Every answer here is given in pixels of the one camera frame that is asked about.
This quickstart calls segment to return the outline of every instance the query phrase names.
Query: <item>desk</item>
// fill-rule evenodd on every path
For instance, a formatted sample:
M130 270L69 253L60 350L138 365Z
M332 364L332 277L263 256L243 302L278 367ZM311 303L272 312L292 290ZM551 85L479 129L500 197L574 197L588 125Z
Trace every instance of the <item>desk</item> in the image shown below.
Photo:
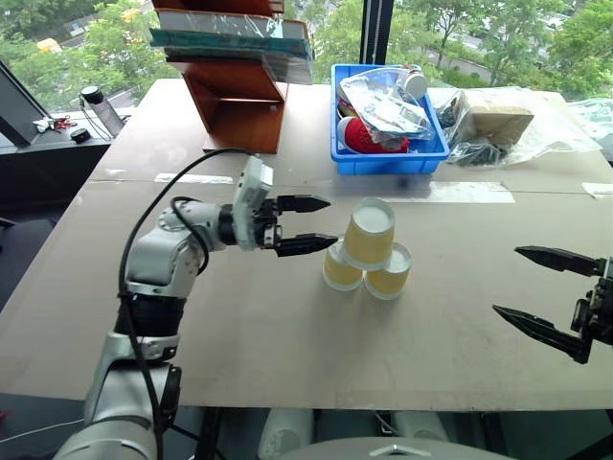
M182 84L153 86L5 306L0 392L85 396L115 320L116 274L126 235L164 186L151 179L196 157L206 135ZM273 193L314 193L330 198L333 206L312 215L284 215L287 235L343 232L364 195L422 192L425 183L418 179L400 189L397 177L337 176L329 161L328 129L298 124L299 108L317 113L323 101L313 98L312 107L291 102L328 89L293 89L280 153L265 157L276 168ZM168 101L185 113L170 115ZM157 125L146 129L144 120L154 123L162 116L170 117L166 134ZM609 170L601 168L606 163L593 153L585 162L569 155L572 167L560 161L550 171L546 156L520 171L485 175L442 167L437 181L504 177L515 202L394 203L397 240L411 248L415 260L408 289L394 302L380 303L363 288L329 289L321 277L322 253L277 259L274 253L231 247L212 254L181 323L175 361L184 369L181 402L428 410L609 407L609 347L595 344L589 364L580 366L529 339L490 307L528 310L568 330L575 300L594 280L547 270L512 250L543 244L599 257L613 253L612 203L596 200L580 186L611 180ZM229 155L198 173L236 176L243 163L244 158ZM109 180L104 170L110 169L125 171L119 180ZM571 174L572 169L579 171ZM179 183L173 195L228 202L232 194L230 185ZM151 225L152 219L145 228Z
M544 93L560 110L555 93ZM207 133L181 80L159 80L93 171L92 180L153 180L176 173L202 153ZM340 176L329 159L329 86L291 85L285 105L278 155L265 155L276 185L330 185L338 188L395 188L397 176ZM244 159L217 158L195 173L236 176ZM503 182L513 192L585 193L581 182L611 183L613 170L601 153L543 155L501 170L462 169L441 163L432 175L440 181Z

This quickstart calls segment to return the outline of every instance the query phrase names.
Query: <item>black cable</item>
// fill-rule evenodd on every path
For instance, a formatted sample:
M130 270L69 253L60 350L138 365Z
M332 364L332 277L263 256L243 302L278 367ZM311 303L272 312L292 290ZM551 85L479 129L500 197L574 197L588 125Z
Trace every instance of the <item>black cable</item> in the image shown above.
M171 425L170 429L173 429L177 433L180 433L183 436L187 436L188 438L193 439L196 442L200 440L200 437L197 434L192 433L191 431L188 431L187 429L182 428L181 426ZM218 448L215 448L215 454L217 457L220 458L220 460L227 460L226 456Z
M195 441L199 441L200 438L197 434L192 433L191 431L188 431L185 428L182 428L181 426L177 426L177 425L171 425L170 429L173 429L174 431L176 431L179 434L182 434L183 436L187 436L190 439L193 439Z
M162 416L161 416L161 411L160 411L160 404L157 400L157 395L155 393L155 387L153 386L153 380L151 379L151 372L149 371L148 366L147 366L147 361L145 360L145 357L143 356L143 351L141 350L141 347L138 344L136 328L134 326L135 321L134 321L133 311L132 311L132 308L130 307L129 302L127 302L128 297L130 296L130 293L127 291L127 282L125 281L125 268L127 266L127 257L129 255L130 248L132 247L132 244L134 243L134 240L136 239L136 234L138 233L141 226L143 225L143 222L145 222L149 214L151 214L151 211L153 211L155 206L158 205L158 203L162 200L162 198L168 192L168 190L175 183L177 183L178 180L183 175L185 175L192 168L199 165L203 161L208 160L209 158L213 158L214 156L217 156L219 154L230 153L230 152L244 153L246 155L253 154L249 150L245 150L245 149L235 149L235 148L217 149L217 150L210 151L209 153L206 153L200 158L192 161L192 163L190 163L183 170L181 170L166 185L166 187L162 189L162 191L158 194L158 196L155 199L153 199L153 201L149 204L149 206L146 208L144 213L138 218L138 220L134 224L134 227L130 231L129 236L127 237L127 240L125 241L124 252L122 253L122 258L121 258L120 265L119 265L118 288L119 288L119 297L120 297L120 308L125 314L127 332L128 332L128 337L130 339L130 344L132 346L132 350L134 351L134 356L136 358L136 363L139 367L139 370L143 374L143 379L145 380L145 386L147 387L148 398L151 404L151 411L153 415L153 431L155 433L155 446L157 450L158 460L162 460L164 458L164 444L163 444L164 442L163 442L163 437L162 437Z
M198 231L195 229L195 227L193 225L191 225L188 222L188 220L183 216L181 211L179 211L179 208L178 208L178 206L176 204L177 201L185 201L185 202L189 202L189 201L198 201L198 202L200 202L200 201L197 200L197 199L194 199L194 198L189 198L188 196L175 196L170 201L170 207L171 207L172 211L174 212L174 214L176 215L176 218L179 219L181 221L181 223L183 225L185 225L185 227L188 230L190 230L190 232L192 233L192 235L195 238L195 240L198 242L198 245L200 246L200 249L202 249L202 252L204 254L204 261L202 262L202 265L198 269L198 275L199 275L200 273L202 273L204 271L204 269L209 264L209 247L207 246L207 243L204 242L204 240L202 239L202 236L198 233Z

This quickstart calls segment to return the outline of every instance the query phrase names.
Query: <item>cardboard box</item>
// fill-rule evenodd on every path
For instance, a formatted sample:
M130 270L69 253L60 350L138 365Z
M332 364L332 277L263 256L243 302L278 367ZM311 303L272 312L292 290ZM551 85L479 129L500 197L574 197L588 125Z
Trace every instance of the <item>cardboard box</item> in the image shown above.
M495 96L479 90L465 90L455 107L456 132L452 143L487 138L495 145L515 144L534 115L513 101L512 91Z

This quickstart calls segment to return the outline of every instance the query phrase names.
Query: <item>white tape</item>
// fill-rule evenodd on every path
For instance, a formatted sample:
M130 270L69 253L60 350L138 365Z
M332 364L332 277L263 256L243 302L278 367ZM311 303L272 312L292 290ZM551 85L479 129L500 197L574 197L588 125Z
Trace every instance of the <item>white tape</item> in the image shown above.
M413 196L384 196L390 203L514 203L511 191L501 182L430 182Z
M613 196L613 184L595 184L593 182L583 182L581 184L585 192L595 199L603 199L606 196Z
M170 182L176 176L173 172L160 172L155 176L155 182ZM188 184L234 184L234 179L227 175L199 175L185 174L178 182L186 182Z

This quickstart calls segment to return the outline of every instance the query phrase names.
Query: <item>yellow paper cup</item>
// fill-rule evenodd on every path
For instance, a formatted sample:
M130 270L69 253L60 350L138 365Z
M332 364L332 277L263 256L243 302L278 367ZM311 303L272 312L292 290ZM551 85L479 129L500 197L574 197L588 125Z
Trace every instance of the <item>yellow paper cup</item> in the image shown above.
M377 198L364 198L353 210L341 256L362 270L384 268L392 255L394 223L394 211L389 204Z
M343 239L339 239L326 251L324 281L337 290L354 290L362 284L362 270L347 264L340 254Z
M377 299L396 299L404 291L410 268L411 253L402 244L395 242L388 265L366 274L366 289Z

